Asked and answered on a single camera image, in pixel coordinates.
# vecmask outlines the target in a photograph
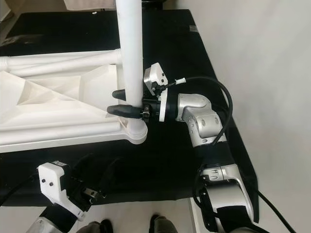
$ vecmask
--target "floor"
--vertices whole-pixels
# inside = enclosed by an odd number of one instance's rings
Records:
[[[13,18],[0,25],[0,44],[18,19],[25,12],[66,11],[63,0],[26,0]],[[44,207],[0,207],[0,232],[23,233],[44,210]],[[150,217],[154,213],[166,216],[179,233],[193,233],[189,199],[177,201],[127,202],[92,206],[83,222],[76,222],[70,233],[91,221],[104,218],[112,220],[116,233],[147,233]]]

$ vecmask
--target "white bracket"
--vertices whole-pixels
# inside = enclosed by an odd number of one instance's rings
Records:
[[[40,189],[52,203],[57,203],[73,213],[79,221],[83,221],[85,213],[74,205],[67,197],[66,189],[62,190],[60,178],[65,175],[61,166],[45,163],[38,167]]]
[[[146,69],[144,75],[144,82],[150,91],[150,93],[155,96],[155,88],[152,87],[152,83],[157,83],[159,86],[167,85],[168,80],[160,66],[159,63],[151,65],[150,68]],[[167,88],[162,91],[160,96],[157,96],[158,100],[161,101],[160,105],[160,116],[159,121],[164,122],[165,110],[166,110],[166,101],[167,101]]]

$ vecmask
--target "white tube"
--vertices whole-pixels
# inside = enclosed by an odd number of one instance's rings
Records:
[[[141,107],[143,95],[142,16],[140,0],[116,0],[126,102]],[[127,130],[133,138],[147,136],[140,119],[128,119]]]
[[[83,137],[103,133],[114,133],[121,129],[119,122],[74,125],[51,128],[6,131],[0,133],[0,145],[56,140],[62,138]]]
[[[64,70],[72,70],[79,67],[102,66],[108,64],[120,64],[120,50],[112,52],[92,55],[88,57],[76,58],[62,62],[54,62],[49,64],[28,67],[24,69],[11,70],[10,73],[19,77],[27,77],[39,74],[54,73]]]
[[[102,51],[95,51],[94,55],[97,53],[103,53]],[[87,57],[91,56],[93,54],[91,53],[85,53],[81,54],[80,52],[71,52],[71,53],[64,53],[61,54],[49,54],[47,56],[46,54],[36,54],[36,55],[26,55],[26,56],[13,56],[13,57],[0,57],[0,71],[9,71],[16,69],[16,67],[19,66],[27,66],[27,65],[38,65],[38,64],[44,64],[44,63],[51,63],[51,62],[61,62],[65,60],[71,60],[75,58],[80,57]]]

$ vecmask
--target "white pole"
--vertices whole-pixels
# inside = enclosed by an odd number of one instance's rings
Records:
[[[38,64],[61,62],[75,58],[92,56],[106,51],[68,52],[56,54],[35,54],[26,56],[0,57],[0,71],[9,71],[16,67],[37,66]]]
[[[107,64],[120,64],[120,63],[121,63],[121,54],[120,50],[117,49],[107,53],[101,53],[87,57],[80,57],[61,62],[40,64],[33,67],[11,70],[9,72],[19,77],[27,77],[39,74],[71,70],[79,67],[103,66]]]
[[[116,0],[126,102],[141,107],[143,95],[141,0]],[[129,119],[127,129],[133,137],[145,137],[146,124]]]

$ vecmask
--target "black tablecloth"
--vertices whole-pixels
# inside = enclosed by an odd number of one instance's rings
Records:
[[[215,77],[212,65],[190,11],[143,12],[144,69],[159,62],[170,81],[182,77]],[[0,55],[112,50],[120,47],[116,12],[65,12],[22,14],[8,37],[15,42],[0,47]],[[172,87],[176,93],[197,93],[212,103],[225,106],[218,87],[211,83],[190,83]],[[236,163],[245,176],[257,185],[257,178],[234,121],[227,135]],[[200,164],[195,157],[185,123],[153,122],[148,125],[147,140],[140,145],[128,141],[110,141],[66,147],[27,150],[0,154],[0,194],[44,163],[59,160],[70,165],[93,154],[100,162],[121,157],[113,190],[102,203],[147,200],[176,200],[191,196],[194,175]],[[256,194],[250,195],[258,210]],[[5,205],[47,205],[39,183],[31,183],[13,195]]]

